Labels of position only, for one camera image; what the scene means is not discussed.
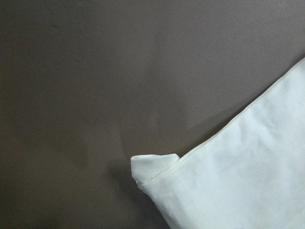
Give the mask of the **cream long-sleeve Twinkle shirt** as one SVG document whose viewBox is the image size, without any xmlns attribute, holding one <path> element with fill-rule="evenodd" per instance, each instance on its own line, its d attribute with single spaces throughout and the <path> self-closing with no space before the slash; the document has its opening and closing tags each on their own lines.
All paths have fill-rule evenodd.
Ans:
<svg viewBox="0 0 305 229">
<path fill-rule="evenodd" d="M 183 157 L 131 158 L 172 229 L 305 226 L 305 62 Z"/>
</svg>

